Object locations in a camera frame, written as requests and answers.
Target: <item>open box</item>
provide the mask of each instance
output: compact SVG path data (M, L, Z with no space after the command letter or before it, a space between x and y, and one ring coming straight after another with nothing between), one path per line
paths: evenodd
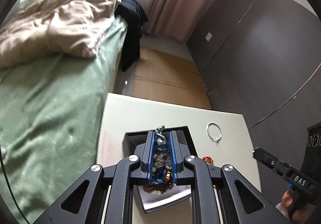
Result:
M176 131L179 143L187 145L191 155L197 156L196 149L187 126L166 128L162 135L169 137L171 131ZM134 154L135 148L147 140L148 131L126 133L123 142L125 156ZM156 195L146 193L141 186L134 187L134 197L136 202L140 202L144 213L150 213L177 204L191 197L190 186L176 186L167 192Z

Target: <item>black cloth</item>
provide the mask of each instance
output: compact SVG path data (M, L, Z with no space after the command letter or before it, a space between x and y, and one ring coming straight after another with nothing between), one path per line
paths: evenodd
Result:
M148 18L137 0L121 1L115 15L120 15L128 25L120 60L121 70L125 71L134 61L139 59L139 39L142 37L141 26L148 21Z

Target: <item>white tabletop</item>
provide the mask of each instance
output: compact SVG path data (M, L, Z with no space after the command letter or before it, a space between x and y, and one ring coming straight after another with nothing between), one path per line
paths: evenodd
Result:
M219 125L222 139L213 142L206 131L208 123ZM97 163L103 167L117 164L124 158L126 132L187 125L200 158L211 156L215 166L233 165L258 190L260 178L253 145L242 115L203 110L175 104L155 102L109 93L99 137ZM192 223L190 200L169 208L144 214L133 205L133 223L158 224L168 221Z

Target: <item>beige blanket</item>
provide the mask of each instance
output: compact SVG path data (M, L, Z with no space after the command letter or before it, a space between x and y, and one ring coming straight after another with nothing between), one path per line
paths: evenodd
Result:
M0 68L52 53L93 58L114 21L118 0L44 0L0 29Z

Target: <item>wall outlet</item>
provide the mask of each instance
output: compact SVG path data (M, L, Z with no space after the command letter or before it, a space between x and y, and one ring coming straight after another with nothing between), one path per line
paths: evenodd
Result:
M211 33L208 33L205 37L206 41L209 42L212 38L212 34Z

